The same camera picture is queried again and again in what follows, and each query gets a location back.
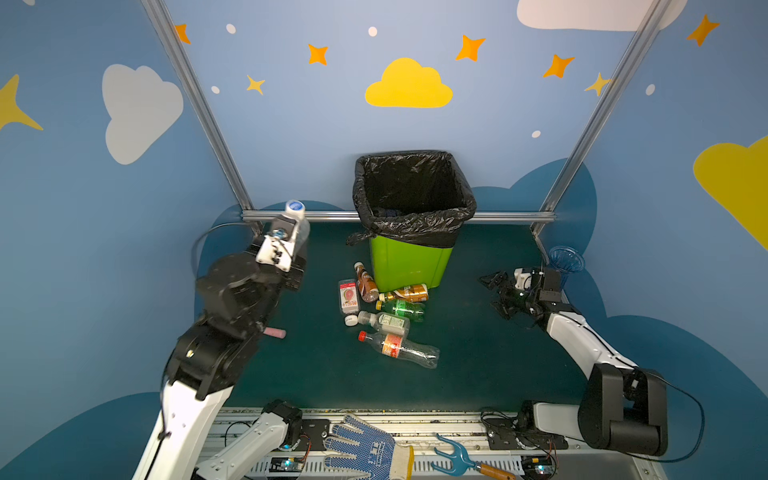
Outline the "teal hand rake tool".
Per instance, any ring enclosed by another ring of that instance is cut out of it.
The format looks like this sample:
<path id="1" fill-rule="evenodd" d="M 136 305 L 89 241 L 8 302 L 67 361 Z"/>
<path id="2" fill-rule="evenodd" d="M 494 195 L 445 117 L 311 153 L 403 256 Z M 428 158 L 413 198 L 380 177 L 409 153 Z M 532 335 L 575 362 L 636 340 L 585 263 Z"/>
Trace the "teal hand rake tool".
<path id="1" fill-rule="evenodd" d="M 449 476 L 453 476 L 453 477 L 459 477 L 464 475 L 468 470 L 474 470 L 480 473 L 481 475 L 487 476 L 495 480 L 517 479 L 517 476 L 511 472 L 490 466 L 486 463 L 472 460 L 466 448 L 463 445 L 461 445 L 459 442 L 451 440 L 440 434 L 435 434 L 435 437 L 439 441 L 450 445 L 453 448 L 453 450 L 451 453 L 446 453 L 444 451 L 439 450 L 437 447 L 435 447 L 434 453 L 438 456 L 441 456 L 449 460 L 451 463 L 451 466 L 449 468 L 445 468 L 437 465 L 435 462 L 431 462 L 430 466 L 433 470 Z"/>

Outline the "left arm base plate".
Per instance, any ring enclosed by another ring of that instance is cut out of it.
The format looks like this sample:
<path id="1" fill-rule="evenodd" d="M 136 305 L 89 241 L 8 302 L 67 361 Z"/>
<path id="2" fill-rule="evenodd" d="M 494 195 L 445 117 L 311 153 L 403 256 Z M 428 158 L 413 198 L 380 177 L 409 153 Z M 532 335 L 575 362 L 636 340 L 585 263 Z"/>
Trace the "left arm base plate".
<path id="1" fill-rule="evenodd" d="M 300 427 L 289 430 L 279 449 L 286 452 L 325 451 L 324 440 L 330 434 L 330 427 L 328 419 L 303 419 Z"/>

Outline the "purple translucent plastic vase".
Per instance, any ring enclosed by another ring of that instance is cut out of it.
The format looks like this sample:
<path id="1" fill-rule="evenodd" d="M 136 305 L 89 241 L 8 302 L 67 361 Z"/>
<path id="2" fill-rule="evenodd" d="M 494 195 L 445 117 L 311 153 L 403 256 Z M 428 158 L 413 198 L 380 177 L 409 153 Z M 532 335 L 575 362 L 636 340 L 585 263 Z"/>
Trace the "purple translucent plastic vase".
<path id="1" fill-rule="evenodd" d="M 585 260 L 575 248 L 565 245 L 552 247 L 548 252 L 550 266 L 561 275 L 575 274 L 585 269 Z"/>

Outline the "gold label brown bottle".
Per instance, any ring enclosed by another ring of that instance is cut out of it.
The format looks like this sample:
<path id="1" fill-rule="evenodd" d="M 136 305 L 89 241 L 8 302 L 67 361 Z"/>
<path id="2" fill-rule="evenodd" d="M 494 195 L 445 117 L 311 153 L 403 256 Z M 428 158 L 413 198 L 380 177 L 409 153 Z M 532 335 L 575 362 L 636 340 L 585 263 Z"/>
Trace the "gold label brown bottle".
<path id="1" fill-rule="evenodd" d="M 421 303 L 426 302 L 428 299 L 429 291 L 424 283 L 405 286 L 379 294 L 379 300 L 382 302 L 405 300 L 411 303 Z"/>

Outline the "black bin liner bag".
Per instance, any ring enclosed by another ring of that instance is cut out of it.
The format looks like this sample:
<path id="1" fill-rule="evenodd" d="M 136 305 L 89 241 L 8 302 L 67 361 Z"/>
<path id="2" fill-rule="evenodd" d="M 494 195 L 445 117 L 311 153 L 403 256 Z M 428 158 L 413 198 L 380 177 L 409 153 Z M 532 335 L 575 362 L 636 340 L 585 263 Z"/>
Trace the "black bin liner bag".
<path id="1" fill-rule="evenodd" d="M 477 202 L 455 157 L 446 151 L 368 154 L 355 163 L 353 203 L 363 230 L 346 244 L 383 237 L 452 248 Z"/>

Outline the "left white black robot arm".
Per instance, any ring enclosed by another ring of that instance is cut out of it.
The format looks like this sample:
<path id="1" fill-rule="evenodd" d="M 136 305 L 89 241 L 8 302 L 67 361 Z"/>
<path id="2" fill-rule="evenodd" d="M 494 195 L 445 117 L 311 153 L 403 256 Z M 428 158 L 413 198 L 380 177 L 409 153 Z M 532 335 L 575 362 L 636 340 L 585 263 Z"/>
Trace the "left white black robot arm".
<path id="1" fill-rule="evenodd" d="M 258 350 L 285 290 L 296 291 L 307 264 L 301 247 L 288 271 L 257 260 L 259 237 L 217 259 L 197 278 L 198 320 L 177 341 L 161 376 L 161 408 L 133 476 L 136 479 L 241 479 L 274 450 L 301 441 L 303 414 L 277 399 L 210 460 L 200 457 L 213 421 Z"/>

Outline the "brown coffee drink bottle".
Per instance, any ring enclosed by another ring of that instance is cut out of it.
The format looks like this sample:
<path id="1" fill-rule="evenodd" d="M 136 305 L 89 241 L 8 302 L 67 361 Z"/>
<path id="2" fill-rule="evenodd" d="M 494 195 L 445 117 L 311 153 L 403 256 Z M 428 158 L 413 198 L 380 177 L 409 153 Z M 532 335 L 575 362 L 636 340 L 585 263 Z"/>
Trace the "brown coffee drink bottle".
<path id="1" fill-rule="evenodd" d="M 362 262 L 356 262 L 354 269 L 357 275 L 357 287 L 361 299 L 367 303 L 379 300 L 379 289 L 373 276 L 366 270 Z"/>

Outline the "white blue dotted work glove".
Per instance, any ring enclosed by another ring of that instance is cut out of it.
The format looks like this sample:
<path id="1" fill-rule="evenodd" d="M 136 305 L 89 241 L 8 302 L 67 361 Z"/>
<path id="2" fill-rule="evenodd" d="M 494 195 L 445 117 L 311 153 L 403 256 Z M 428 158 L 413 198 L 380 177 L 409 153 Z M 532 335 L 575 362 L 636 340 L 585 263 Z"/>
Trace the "white blue dotted work glove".
<path id="1" fill-rule="evenodd" d="M 351 414 L 333 425 L 323 441 L 324 465 L 350 479 L 407 480 L 412 478 L 412 446 L 398 444 L 386 431 Z"/>

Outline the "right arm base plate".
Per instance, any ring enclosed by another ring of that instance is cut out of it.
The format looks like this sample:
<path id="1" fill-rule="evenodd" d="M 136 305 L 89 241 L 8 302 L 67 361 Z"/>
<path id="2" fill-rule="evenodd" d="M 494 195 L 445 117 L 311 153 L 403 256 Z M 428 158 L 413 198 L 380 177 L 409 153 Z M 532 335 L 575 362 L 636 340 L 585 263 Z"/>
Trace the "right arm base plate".
<path id="1" fill-rule="evenodd" d="M 520 426 L 516 416 L 510 417 L 503 412 L 482 412 L 480 421 L 485 427 L 491 450 L 536 450 L 547 453 L 569 448 L 563 436 L 543 432 L 535 427 Z"/>

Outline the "purple toy shovel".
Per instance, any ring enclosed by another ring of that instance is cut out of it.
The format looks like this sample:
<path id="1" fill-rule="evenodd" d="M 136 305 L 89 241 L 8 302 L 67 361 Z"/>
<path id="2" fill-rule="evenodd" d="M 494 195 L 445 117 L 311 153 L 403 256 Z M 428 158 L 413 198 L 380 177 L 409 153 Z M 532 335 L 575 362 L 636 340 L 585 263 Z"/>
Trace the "purple toy shovel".
<path id="1" fill-rule="evenodd" d="M 264 329 L 264 334 L 270 337 L 284 339 L 286 337 L 287 332 L 285 330 L 278 329 L 278 328 L 266 327 Z"/>

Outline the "green plastic waste bin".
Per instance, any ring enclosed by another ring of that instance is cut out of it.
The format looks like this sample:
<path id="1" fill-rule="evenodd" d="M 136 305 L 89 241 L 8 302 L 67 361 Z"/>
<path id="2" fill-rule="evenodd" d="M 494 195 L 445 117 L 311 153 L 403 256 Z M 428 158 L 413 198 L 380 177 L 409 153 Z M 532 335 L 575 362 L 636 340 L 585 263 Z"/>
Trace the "green plastic waste bin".
<path id="1" fill-rule="evenodd" d="M 425 284 L 440 286 L 452 248 L 409 244 L 382 236 L 370 240 L 373 277 L 382 292 Z"/>

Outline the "guava juice clear bottle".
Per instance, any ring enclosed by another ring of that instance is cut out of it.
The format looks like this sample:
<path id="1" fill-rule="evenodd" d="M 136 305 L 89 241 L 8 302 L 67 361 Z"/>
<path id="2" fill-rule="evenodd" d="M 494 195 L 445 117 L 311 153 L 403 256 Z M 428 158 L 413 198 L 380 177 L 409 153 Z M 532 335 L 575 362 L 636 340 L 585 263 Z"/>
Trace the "guava juice clear bottle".
<path id="1" fill-rule="evenodd" d="M 338 285 L 340 311 L 344 315 L 356 315 L 360 311 L 359 292 L 353 279 L 341 280 Z"/>

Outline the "green soda bottle yellow cap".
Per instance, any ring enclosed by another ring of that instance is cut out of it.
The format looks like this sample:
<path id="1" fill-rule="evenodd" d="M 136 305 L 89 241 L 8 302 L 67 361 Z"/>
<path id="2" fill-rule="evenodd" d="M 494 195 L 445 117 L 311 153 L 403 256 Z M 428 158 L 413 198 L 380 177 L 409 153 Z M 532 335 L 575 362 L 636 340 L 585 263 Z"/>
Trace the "green soda bottle yellow cap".
<path id="1" fill-rule="evenodd" d="M 413 303 L 403 299 L 394 299 L 389 301 L 377 301 L 375 307 L 394 316 L 407 318 L 412 322 L 422 322 L 425 317 L 425 308 L 421 303 Z"/>

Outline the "long orange label red-cap bottle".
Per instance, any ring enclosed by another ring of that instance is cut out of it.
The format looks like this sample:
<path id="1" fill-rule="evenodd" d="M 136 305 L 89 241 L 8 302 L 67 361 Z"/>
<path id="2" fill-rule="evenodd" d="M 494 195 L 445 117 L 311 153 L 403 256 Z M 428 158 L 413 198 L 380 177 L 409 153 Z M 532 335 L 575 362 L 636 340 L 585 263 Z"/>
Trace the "long orange label red-cap bottle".
<path id="1" fill-rule="evenodd" d="M 361 331 L 358 340 L 374 351 L 389 358 L 414 363 L 426 369 L 436 369 L 440 350 L 434 346 L 419 344 L 391 333 Z"/>

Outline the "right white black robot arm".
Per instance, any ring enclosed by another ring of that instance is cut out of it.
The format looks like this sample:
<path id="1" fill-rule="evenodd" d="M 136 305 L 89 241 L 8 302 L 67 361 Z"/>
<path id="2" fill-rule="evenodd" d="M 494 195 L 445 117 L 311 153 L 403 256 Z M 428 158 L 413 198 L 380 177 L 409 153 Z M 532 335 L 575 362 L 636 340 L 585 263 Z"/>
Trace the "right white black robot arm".
<path id="1" fill-rule="evenodd" d="M 516 428 L 553 434 L 593 449 L 662 456 L 668 447 L 667 391 L 663 377 L 620 354 L 571 305 L 552 268 L 517 268 L 482 276 L 498 294 L 491 305 L 505 319 L 526 314 L 568 353 L 587 384 L 578 405 L 526 401 Z"/>

